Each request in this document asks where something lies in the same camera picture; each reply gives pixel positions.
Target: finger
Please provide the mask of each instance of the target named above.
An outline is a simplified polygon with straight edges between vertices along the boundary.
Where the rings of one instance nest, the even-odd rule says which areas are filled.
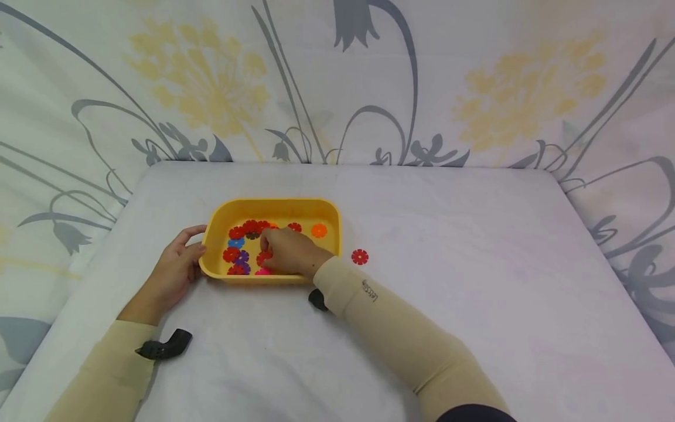
[[[265,252],[269,248],[269,235],[272,233],[272,229],[266,228],[260,235],[260,250]]]
[[[181,230],[178,236],[176,236],[175,239],[173,239],[171,243],[169,243],[169,247],[185,246],[185,244],[188,243],[191,237],[196,236],[200,233],[204,233],[206,231],[207,231],[206,224],[200,224],[199,226],[184,228],[183,230]]]
[[[201,258],[202,255],[207,251],[206,246],[201,243],[193,243],[180,255],[178,259],[182,260],[183,263],[189,263],[191,265],[196,264]]]
[[[271,258],[265,259],[263,261],[263,264],[261,265],[261,267],[264,267],[264,268],[267,268],[267,269],[272,269],[272,270],[275,270],[275,271],[280,269],[278,259],[276,259],[274,256],[272,256]]]

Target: sleeve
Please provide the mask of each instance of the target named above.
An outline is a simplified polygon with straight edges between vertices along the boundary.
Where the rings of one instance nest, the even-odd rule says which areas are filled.
[[[157,331],[115,321],[47,416],[48,422],[132,421],[153,374],[154,361],[136,353]]]
[[[330,258],[314,284],[326,307],[344,318],[418,396],[425,421],[436,421],[463,404],[508,413],[464,343],[353,265]]]

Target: yellow flower print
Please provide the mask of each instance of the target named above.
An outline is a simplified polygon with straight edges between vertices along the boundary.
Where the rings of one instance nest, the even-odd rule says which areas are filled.
[[[599,71],[605,55],[594,51],[600,31],[587,38],[543,41],[534,51],[502,56],[492,69],[466,74],[469,97],[457,97],[455,122],[463,122],[460,140],[474,151],[502,148],[499,165],[518,140],[533,140],[541,123],[572,113],[581,99],[605,87]]]
[[[201,28],[171,20],[147,19],[145,25],[147,31],[129,38],[138,57],[126,61],[153,82],[153,96],[180,111],[191,128],[208,126],[221,138],[243,134],[262,161],[247,132],[270,98],[261,83],[267,68],[260,55],[237,38],[223,40],[208,18]]]

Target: gray leaf print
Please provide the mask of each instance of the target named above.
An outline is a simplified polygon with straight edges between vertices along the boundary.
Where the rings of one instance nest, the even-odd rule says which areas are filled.
[[[422,147],[420,141],[416,140],[415,142],[412,143],[412,146],[410,147],[410,152],[417,158],[417,160],[413,161],[412,163],[408,163],[406,165],[422,164],[423,167],[431,167],[433,166],[434,163],[436,164],[442,163],[445,160],[450,159],[457,154],[457,150],[455,149],[445,155],[437,157],[436,154],[438,154],[441,151],[441,148],[443,148],[443,137],[441,136],[441,134],[434,135],[434,137],[431,139],[431,148],[429,149]]]
[[[215,148],[211,155],[209,155],[209,161],[231,163],[233,160],[232,155],[229,152],[230,150],[227,149],[218,136],[213,135],[213,137],[215,138]]]
[[[277,160],[291,161],[288,157],[288,147],[283,142],[279,142],[274,146],[274,152],[272,152],[272,158]]]
[[[598,223],[595,226],[589,229],[589,232],[591,233],[593,239],[602,240],[602,242],[600,242],[598,245],[609,242],[610,239],[613,238],[618,233],[617,229],[604,228],[606,225],[614,221],[615,218],[616,215],[608,215],[603,219],[601,219],[600,221],[598,221]]]
[[[161,158],[159,158],[159,154],[157,153],[157,148],[155,148],[154,145],[151,145],[149,149],[146,149],[143,148],[140,142],[133,138],[131,139],[131,143],[134,145],[134,148],[145,154],[145,163],[149,167],[161,161]]]
[[[663,247],[659,244],[645,246],[630,261],[627,273],[615,272],[640,309],[675,315],[675,303],[660,299],[651,292],[652,288],[675,286],[675,267],[654,274],[654,261],[662,251]]]
[[[27,365],[49,331],[50,325],[33,318],[0,317],[0,337],[7,353],[17,363]]]
[[[0,392],[14,388],[16,382],[19,380],[23,372],[24,368],[0,372]]]
[[[375,151],[375,161],[371,163],[371,165],[383,165],[386,163],[389,163],[389,165],[392,164],[392,153],[386,153],[384,156],[382,155],[382,148],[378,148]]]
[[[466,160],[468,160],[468,156],[471,154],[471,151],[467,151],[466,154],[463,156],[457,158],[454,161],[451,161],[449,163],[443,164],[441,167],[464,167],[464,164],[466,164]]]
[[[209,143],[208,143],[207,140],[204,139],[204,138],[201,138],[201,139],[199,140],[199,142],[197,142],[197,147],[196,147],[196,148],[197,148],[198,151],[204,152],[204,151],[206,151],[206,149],[207,149],[208,147],[209,147]]]
[[[522,159],[522,160],[520,160],[520,161],[518,161],[518,162],[516,162],[516,163],[513,163],[513,164],[510,165],[510,166],[508,166],[508,168],[510,168],[510,169],[524,169],[524,168],[527,168],[528,165],[530,165],[530,164],[532,164],[532,163],[535,162],[535,160],[537,159],[538,156],[539,156],[539,153],[534,153],[534,154],[532,154],[532,155],[528,155],[528,156],[525,157],[524,159]]]
[[[85,236],[80,230],[77,230],[68,223],[54,223],[54,235],[71,255],[73,252],[80,252],[80,246],[91,244],[89,236]]]
[[[342,41],[342,51],[345,51],[356,37],[361,44],[368,47],[366,36],[368,32],[379,40],[375,32],[371,10],[367,0],[333,0],[335,8],[335,45]]]

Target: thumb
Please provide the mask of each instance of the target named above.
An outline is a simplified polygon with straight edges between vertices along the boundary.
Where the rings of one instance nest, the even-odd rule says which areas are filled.
[[[191,244],[190,246],[185,248],[183,254],[180,255],[180,259],[186,264],[187,263],[196,264],[199,258],[201,258],[201,256],[204,255],[204,252],[206,251],[207,251],[206,246],[204,246],[201,243]]]

